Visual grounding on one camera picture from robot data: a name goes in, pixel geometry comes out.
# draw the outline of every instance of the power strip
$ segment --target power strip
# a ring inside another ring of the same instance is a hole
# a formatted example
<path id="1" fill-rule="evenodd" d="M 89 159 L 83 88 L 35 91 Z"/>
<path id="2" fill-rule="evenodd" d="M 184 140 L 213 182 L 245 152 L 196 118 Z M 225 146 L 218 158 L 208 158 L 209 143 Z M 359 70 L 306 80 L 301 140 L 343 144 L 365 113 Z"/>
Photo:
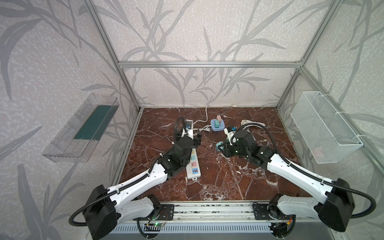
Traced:
<path id="1" fill-rule="evenodd" d="M 186 125 L 189 127 L 189 129 L 187 129 L 188 136 L 193 139 L 193 121 L 186 120 Z M 198 177 L 201 177 L 199 161 L 197 160 L 195 148 L 192 149 L 191 159 L 185 169 L 187 171 L 188 179 L 197 180 Z"/>

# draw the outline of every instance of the leaf pattern wallpaper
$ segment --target leaf pattern wallpaper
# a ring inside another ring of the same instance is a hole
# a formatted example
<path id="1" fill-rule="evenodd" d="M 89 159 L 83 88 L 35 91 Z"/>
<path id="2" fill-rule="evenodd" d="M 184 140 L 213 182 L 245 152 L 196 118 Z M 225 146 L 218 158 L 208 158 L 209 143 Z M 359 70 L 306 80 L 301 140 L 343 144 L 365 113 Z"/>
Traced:
<path id="1" fill-rule="evenodd" d="M 0 0 L 0 239 L 78 239 L 68 225 L 109 185 L 137 111 L 82 1 Z M 90 93 L 120 107 L 87 163 L 41 155 Z"/>
<path id="2" fill-rule="evenodd" d="M 297 61 L 331 0 L 94 2 L 120 61 Z M 275 106 L 267 100 L 282 94 L 294 70 L 124 71 L 140 104 L 159 107 Z"/>
<path id="3" fill-rule="evenodd" d="M 384 1 L 345 0 L 315 48 L 306 68 L 346 111 L 364 134 L 384 153 L 382 83 L 384 72 Z M 384 178 L 361 149 L 335 164 L 317 164 L 290 113 L 303 91 L 315 91 L 299 77 L 279 109 L 288 135 L 303 165 L 320 175 L 340 177 L 377 201 L 370 215 L 352 219 L 351 240 L 378 240 L 384 234 Z M 356 212 L 369 202 L 355 198 Z"/>

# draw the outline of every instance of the white mesh basket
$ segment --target white mesh basket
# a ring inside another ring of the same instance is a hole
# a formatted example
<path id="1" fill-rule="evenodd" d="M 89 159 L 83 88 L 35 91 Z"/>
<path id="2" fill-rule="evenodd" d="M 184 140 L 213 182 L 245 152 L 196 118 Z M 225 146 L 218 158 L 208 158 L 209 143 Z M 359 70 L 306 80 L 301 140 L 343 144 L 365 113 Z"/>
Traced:
<path id="1" fill-rule="evenodd" d="M 317 163 L 339 162 L 363 145 L 321 92 L 303 92 L 291 116 Z"/>

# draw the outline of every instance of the blue power socket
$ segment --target blue power socket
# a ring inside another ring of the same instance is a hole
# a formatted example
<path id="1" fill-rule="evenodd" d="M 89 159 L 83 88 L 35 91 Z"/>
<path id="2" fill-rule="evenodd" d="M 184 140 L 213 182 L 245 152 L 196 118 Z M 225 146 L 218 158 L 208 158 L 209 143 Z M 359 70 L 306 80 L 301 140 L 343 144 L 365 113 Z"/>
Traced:
<path id="1" fill-rule="evenodd" d="M 225 128 L 224 120 L 221 120 L 218 127 L 215 126 L 215 120 L 217 120 L 217 119 L 215 118 L 215 119 L 211 120 L 212 131 L 214 131 L 214 132 L 223 131 Z"/>

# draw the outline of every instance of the red marble tabletop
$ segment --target red marble tabletop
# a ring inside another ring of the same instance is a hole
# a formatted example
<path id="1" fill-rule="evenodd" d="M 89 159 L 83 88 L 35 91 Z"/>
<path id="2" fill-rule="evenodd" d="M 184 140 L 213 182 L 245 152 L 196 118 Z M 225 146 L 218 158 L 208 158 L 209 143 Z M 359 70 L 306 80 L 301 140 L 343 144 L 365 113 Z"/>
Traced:
<path id="1" fill-rule="evenodd" d="M 275 108 L 208 108 L 208 123 L 198 122 L 195 128 L 204 127 L 220 114 L 226 126 L 240 127 L 243 119 L 266 124 L 285 157 L 299 163 L 283 124 Z M 178 116 L 185 119 L 205 120 L 205 108 L 145 108 L 134 137 L 120 182 L 148 169 L 151 162 L 172 147 L 174 122 Z M 264 130 L 251 127 L 259 145 L 273 148 Z M 217 152 L 215 144 L 224 141 L 221 132 L 202 132 L 201 145 L 196 149 L 201 177 L 188 180 L 184 171 L 157 185 L 139 198 L 154 194 L 160 201 L 197 200 L 269 200 L 276 193 L 290 196 L 308 196 L 308 193 L 288 180 L 256 167 L 245 159 L 226 159 Z"/>

